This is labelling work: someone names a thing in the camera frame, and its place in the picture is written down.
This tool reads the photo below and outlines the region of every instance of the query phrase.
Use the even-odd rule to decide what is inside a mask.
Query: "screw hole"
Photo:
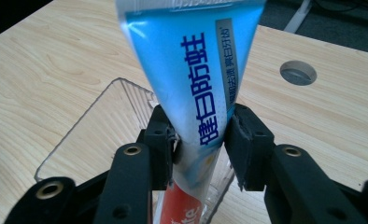
[[[327,213],[339,220],[347,220],[347,214],[339,208],[327,208]]]
[[[40,200],[46,200],[55,197],[62,192],[64,185],[60,181],[51,181],[42,186],[35,194]]]
[[[140,147],[128,147],[125,150],[123,150],[123,153],[125,153],[128,156],[134,156],[141,152]]]
[[[301,156],[301,151],[298,150],[297,148],[294,148],[294,147],[285,147],[285,148],[283,148],[283,151],[288,156],[292,156],[292,157],[300,157]]]
[[[315,68],[301,61],[289,61],[280,66],[280,75],[289,83],[307,86],[316,81]]]
[[[129,204],[123,204],[117,206],[112,212],[112,216],[116,219],[124,219],[129,216],[131,212],[131,206]]]

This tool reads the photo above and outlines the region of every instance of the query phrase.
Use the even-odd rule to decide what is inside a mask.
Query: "gray floor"
[[[269,0],[260,24],[283,30],[301,3],[302,0]],[[332,12],[320,5],[331,10],[354,8]],[[368,5],[354,4],[353,0],[317,0],[296,34],[368,52]]]

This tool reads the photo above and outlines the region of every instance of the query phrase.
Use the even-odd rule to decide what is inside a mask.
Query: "blue toothpaste tube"
[[[154,223],[198,223],[264,0],[116,0],[121,29],[180,137]]]

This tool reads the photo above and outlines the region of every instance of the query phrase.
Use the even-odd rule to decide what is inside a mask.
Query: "wood grain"
[[[311,64],[307,87],[279,74]],[[116,77],[150,89],[120,32],[113,1],[55,0],[0,35],[0,223],[36,167]],[[259,27],[238,101],[310,152],[333,179],[368,179],[368,53]],[[261,193],[233,183],[213,223],[268,223]]]

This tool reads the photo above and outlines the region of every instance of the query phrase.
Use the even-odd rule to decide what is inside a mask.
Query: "wooden table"
[[[279,67],[290,60],[311,64],[316,82],[286,82]],[[150,89],[112,0],[55,0],[0,35],[0,223],[116,77]],[[260,26],[238,101],[330,178],[353,189],[368,179],[368,53]],[[235,182],[213,219],[268,222],[262,193],[240,192]]]

